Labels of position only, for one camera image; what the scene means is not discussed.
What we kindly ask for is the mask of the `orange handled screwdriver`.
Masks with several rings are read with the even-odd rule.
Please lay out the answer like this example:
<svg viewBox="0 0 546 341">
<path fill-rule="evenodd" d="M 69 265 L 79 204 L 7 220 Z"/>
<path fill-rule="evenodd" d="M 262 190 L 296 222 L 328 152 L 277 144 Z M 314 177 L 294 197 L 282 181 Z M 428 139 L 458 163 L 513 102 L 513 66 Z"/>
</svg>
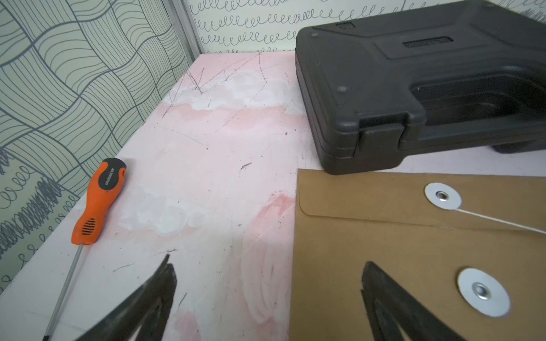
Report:
<svg viewBox="0 0 546 341">
<path fill-rule="evenodd" d="M 90 179 L 85 210 L 75 224 L 71 237 L 71 242 L 78 248 L 45 330 L 44 340 L 50 340 L 53 336 L 83 247 L 95 244 L 101 235 L 105 224 L 105 216 L 122 191 L 126 172 L 127 165 L 125 162 L 117 158 L 109 158 L 102 161 L 98 170 Z"/>
</svg>

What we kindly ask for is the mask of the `black plastic tool case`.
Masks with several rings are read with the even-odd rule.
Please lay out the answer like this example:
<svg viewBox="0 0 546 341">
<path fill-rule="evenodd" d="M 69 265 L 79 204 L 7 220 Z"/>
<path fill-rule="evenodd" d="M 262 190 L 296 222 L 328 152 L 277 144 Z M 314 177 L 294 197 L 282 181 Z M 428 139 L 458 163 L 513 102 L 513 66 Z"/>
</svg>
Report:
<svg viewBox="0 0 546 341">
<path fill-rule="evenodd" d="M 295 65 L 333 175 L 424 153 L 545 148 L 545 25 L 488 1 L 306 27 Z"/>
</svg>

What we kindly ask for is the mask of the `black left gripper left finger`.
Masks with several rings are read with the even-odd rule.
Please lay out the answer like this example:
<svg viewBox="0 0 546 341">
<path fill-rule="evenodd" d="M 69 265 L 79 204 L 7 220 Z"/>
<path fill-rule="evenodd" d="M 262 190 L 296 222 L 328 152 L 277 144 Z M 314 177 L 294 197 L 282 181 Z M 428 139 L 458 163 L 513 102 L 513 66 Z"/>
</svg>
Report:
<svg viewBox="0 0 546 341">
<path fill-rule="evenodd" d="M 147 281 L 79 339 L 161 340 L 176 286 L 176 272 L 166 255 Z"/>
</svg>

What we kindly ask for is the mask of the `brown kraft file bag left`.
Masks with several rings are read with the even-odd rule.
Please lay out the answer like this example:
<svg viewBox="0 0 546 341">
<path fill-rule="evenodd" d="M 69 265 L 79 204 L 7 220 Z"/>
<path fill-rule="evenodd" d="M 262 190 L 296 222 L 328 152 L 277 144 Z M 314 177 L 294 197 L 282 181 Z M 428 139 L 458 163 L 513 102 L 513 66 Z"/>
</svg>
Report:
<svg viewBox="0 0 546 341">
<path fill-rule="evenodd" d="M 372 340 L 368 262 L 467 340 L 544 340 L 545 179 L 300 170 L 289 338 Z M 465 301 L 466 268 L 506 289 L 507 315 Z"/>
</svg>

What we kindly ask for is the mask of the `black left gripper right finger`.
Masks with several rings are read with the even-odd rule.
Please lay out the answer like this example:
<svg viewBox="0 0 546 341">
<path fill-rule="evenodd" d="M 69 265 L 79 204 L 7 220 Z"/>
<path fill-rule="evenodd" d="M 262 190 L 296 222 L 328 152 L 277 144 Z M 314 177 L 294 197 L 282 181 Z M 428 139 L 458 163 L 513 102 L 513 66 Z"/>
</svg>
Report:
<svg viewBox="0 0 546 341">
<path fill-rule="evenodd" d="M 365 264 L 361 284 L 375 340 L 463 340 L 376 263 Z"/>
</svg>

